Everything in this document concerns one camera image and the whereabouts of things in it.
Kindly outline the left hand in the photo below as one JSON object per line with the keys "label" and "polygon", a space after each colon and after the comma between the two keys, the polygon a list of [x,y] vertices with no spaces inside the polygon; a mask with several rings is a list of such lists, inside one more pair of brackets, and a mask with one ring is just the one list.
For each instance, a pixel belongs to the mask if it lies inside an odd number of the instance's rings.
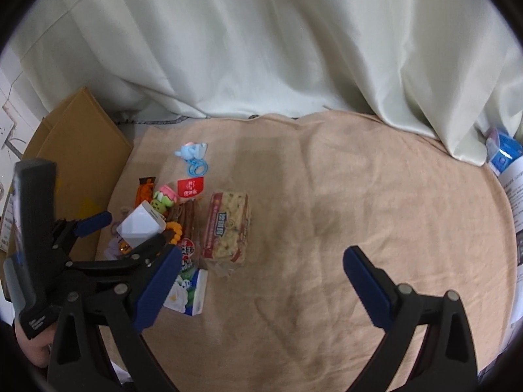
{"label": "left hand", "polygon": [[14,322],[14,331],[21,351],[29,362],[38,368],[45,368],[50,362],[51,345],[53,344],[56,330],[57,325],[53,324],[38,336],[35,336],[35,338],[29,339],[20,326],[20,322],[17,320]]}

